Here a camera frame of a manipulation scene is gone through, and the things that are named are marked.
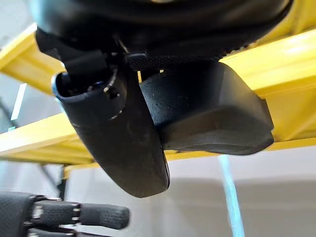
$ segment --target yellow frame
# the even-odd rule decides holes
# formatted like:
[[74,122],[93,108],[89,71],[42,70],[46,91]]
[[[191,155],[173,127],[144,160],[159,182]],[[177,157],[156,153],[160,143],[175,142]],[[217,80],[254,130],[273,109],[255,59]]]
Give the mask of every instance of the yellow frame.
[[[314,9],[316,1],[296,0],[290,14],[267,36],[221,60],[267,100],[276,141],[267,150],[316,145],[316,30],[309,30],[316,26]],[[50,79],[64,68],[38,51],[35,27],[0,52],[0,69],[51,94]],[[166,151],[168,160],[211,155],[215,154]],[[63,114],[1,134],[0,156],[40,163],[93,162]]]

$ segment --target gray floor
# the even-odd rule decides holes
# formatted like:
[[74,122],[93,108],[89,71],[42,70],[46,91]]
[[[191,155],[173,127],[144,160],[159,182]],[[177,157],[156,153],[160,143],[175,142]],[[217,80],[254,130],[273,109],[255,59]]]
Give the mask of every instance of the gray floor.
[[[230,157],[245,236],[314,236],[315,152],[316,147],[308,147]],[[218,159],[176,160],[169,168],[169,190],[144,199],[126,194],[100,168],[73,171],[67,200],[124,205],[132,211],[130,226],[122,231],[77,229],[115,237],[231,236]],[[51,172],[57,175],[59,167]],[[56,195],[36,165],[8,164],[1,174],[1,189]]]

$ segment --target robotic hand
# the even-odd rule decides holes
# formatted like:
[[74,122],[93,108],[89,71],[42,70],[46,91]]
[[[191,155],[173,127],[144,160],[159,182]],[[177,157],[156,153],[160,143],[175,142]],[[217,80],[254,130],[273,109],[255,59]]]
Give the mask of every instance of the robotic hand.
[[292,2],[28,1],[40,51],[67,70],[53,79],[57,100],[106,173],[139,198],[168,188],[163,150],[248,155],[273,143],[265,100],[218,60],[264,36]]
[[129,224],[126,207],[60,201],[41,195],[0,192],[1,237],[105,237],[60,228],[81,223],[121,230]]

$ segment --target black fabric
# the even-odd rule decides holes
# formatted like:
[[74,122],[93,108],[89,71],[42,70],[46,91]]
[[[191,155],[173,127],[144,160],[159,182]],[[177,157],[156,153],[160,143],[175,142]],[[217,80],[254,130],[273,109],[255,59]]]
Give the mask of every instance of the black fabric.
[[81,206],[80,222],[86,226],[120,230],[128,226],[129,216],[129,209],[123,206],[84,203]]
[[34,195],[17,192],[0,192],[0,235],[21,237],[24,221],[29,218],[29,209]]
[[79,203],[76,202],[44,200],[37,201],[35,206],[40,206],[42,209],[40,218],[32,219],[36,224],[47,226],[75,224],[77,221],[72,218],[79,216],[79,212],[74,211],[74,208],[80,208]]

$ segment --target black plastic cover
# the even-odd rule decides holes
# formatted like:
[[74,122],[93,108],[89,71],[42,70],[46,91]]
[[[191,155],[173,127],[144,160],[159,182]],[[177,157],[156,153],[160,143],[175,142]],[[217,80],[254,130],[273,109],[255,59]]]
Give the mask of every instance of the black plastic cover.
[[35,195],[0,191],[0,235],[22,237],[24,222],[30,219]]
[[140,87],[165,150],[249,155],[274,142],[266,101],[225,64],[187,64]]

